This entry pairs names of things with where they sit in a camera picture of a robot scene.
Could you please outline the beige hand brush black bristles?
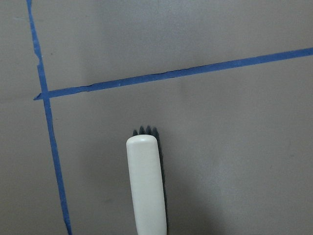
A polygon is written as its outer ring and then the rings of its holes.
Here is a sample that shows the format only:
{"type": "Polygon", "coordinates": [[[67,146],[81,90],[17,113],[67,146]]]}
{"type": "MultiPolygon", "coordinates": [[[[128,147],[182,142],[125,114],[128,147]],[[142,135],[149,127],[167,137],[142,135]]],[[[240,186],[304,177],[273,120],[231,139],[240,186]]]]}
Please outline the beige hand brush black bristles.
{"type": "Polygon", "coordinates": [[[139,235],[167,234],[167,212],[158,132],[140,126],[126,141],[136,230],[139,235]]]}

